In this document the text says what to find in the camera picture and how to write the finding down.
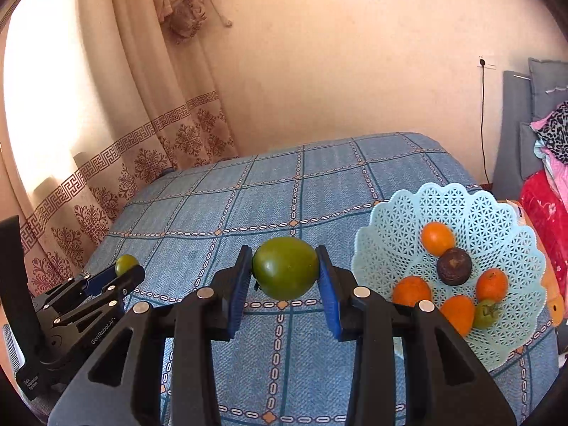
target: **small green fruit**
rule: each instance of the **small green fruit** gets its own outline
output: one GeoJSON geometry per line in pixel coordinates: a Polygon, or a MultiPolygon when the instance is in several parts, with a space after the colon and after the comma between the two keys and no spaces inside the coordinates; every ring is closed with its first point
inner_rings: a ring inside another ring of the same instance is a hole
{"type": "Polygon", "coordinates": [[[490,299],[484,299],[475,306],[475,318],[473,326],[480,330],[485,330],[492,326],[501,317],[503,310],[498,303],[490,299]]]}
{"type": "Polygon", "coordinates": [[[120,277],[122,274],[131,270],[134,266],[140,264],[138,260],[131,254],[123,254],[120,258],[116,260],[114,270],[116,276],[120,277]]]}
{"type": "Polygon", "coordinates": [[[269,297],[289,301],[308,291],[319,276],[316,251],[295,237],[264,242],[252,258],[252,273],[269,297]]]}

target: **electrical outlet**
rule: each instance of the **electrical outlet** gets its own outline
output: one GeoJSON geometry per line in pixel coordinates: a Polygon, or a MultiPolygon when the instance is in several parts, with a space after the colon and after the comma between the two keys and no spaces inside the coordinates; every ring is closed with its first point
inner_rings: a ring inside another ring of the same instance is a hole
{"type": "Polygon", "coordinates": [[[477,66],[481,69],[481,64],[479,63],[480,59],[485,60],[485,68],[490,70],[497,70],[497,64],[495,62],[495,56],[493,55],[484,55],[479,56],[476,60],[477,66]]]}

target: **light blue plastic basket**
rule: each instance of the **light blue plastic basket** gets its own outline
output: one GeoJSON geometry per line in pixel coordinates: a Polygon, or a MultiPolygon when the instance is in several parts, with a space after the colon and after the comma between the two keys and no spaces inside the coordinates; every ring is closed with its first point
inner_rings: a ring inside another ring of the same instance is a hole
{"type": "MultiPolygon", "coordinates": [[[[546,302],[546,290],[540,284],[544,255],[537,248],[534,231],[518,225],[512,207],[497,203],[488,192],[470,195],[455,183],[445,187],[427,183],[417,193],[400,190],[388,202],[379,203],[369,225],[357,231],[351,262],[357,282],[387,299],[403,277],[423,277],[438,307],[454,295],[467,295],[476,303],[475,283],[492,267],[503,270],[509,279],[503,315],[489,329],[473,329],[466,337],[487,370],[505,363],[511,351],[530,339],[546,302]],[[439,280],[437,258],[422,246],[420,232],[431,221],[449,226],[456,246],[471,256],[473,271],[461,286],[439,280]]],[[[395,351],[402,357],[400,341],[395,342],[395,351]]]]}

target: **black cable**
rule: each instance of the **black cable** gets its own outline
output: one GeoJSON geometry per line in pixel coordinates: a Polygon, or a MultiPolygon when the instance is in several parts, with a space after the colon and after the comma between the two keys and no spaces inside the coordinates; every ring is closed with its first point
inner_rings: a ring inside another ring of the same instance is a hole
{"type": "Polygon", "coordinates": [[[484,116],[485,116],[485,60],[479,59],[481,64],[481,154],[484,157],[484,172],[485,178],[487,179],[487,184],[489,182],[489,176],[487,176],[487,165],[485,163],[485,146],[484,146],[484,116]]]}

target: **dark purple fruit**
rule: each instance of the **dark purple fruit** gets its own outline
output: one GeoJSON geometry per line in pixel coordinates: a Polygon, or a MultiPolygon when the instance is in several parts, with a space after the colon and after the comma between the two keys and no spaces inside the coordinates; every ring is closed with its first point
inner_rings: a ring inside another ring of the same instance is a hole
{"type": "Polygon", "coordinates": [[[439,257],[436,271],[439,279],[446,285],[462,285],[471,275],[471,258],[467,251],[461,248],[450,248],[439,257]]]}

